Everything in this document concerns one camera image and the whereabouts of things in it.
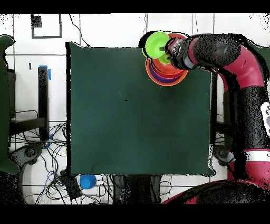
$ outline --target black tape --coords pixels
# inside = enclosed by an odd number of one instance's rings
[[[32,28],[41,27],[41,16],[31,14],[31,25]]]
[[[62,170],[60,175],[60,181],[65,185],[70,200],[79,198],[82,192],[76,180],[76,175],[69,175],[65,170]]]

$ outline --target red bowl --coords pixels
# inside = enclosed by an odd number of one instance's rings
[[[182,34],[179,33],[169,33],[168,36],[170,38],[181,38],[182,40],[184,40],[186,37],[183,36]]]
[[[176,74],[164,74],[164,73],[160,72],[158,69],[156,69],[152,60],[150,60],[150,64],[151,64],[151,66],[156,74],[158,74],[159,76],[166,78],[166,79],[173,79],[173,78],[176,78],[184,73],[184,70],[178,69],[178,73],[176,73]]]

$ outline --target green bowl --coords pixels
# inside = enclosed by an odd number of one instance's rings
[[[146,53],[150,58],[157,59],[164,55],[164,48],[166,43],[170,40],[167,33],[158,31],[150,35],[146,40]]]
[[[170,60],[167,59],[169,57],[167,54],[162,55],[158,60],[163,64],[169,64],[171,63]]]

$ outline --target blue object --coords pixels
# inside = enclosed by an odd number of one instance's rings
[[[47,146],[49,147],[50,145],[51,145],[51,142],[47,142]],[[45,149],[47,149],[47,147],[44,146],[43,149],[45,150]]]
[[[97,179],[95,175],[81,175],[80,186],[82,189],[91,189],[95,186]]]
[[[52,80],[51,69],[49,69],[49,71],[48,71],[48,77],[49,77],[49,80]]]

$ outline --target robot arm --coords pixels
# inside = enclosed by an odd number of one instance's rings
[[[234,170],[244,179],[244,151],[270,148],[270,104],[266,90],[269,73],[246,39],[236,34],[202,34],[181,40],[171,39],[165,46],[171,64],[178,69],[201,68],[221,76],[225,92],[236,96],[236,121],[232,152]]]

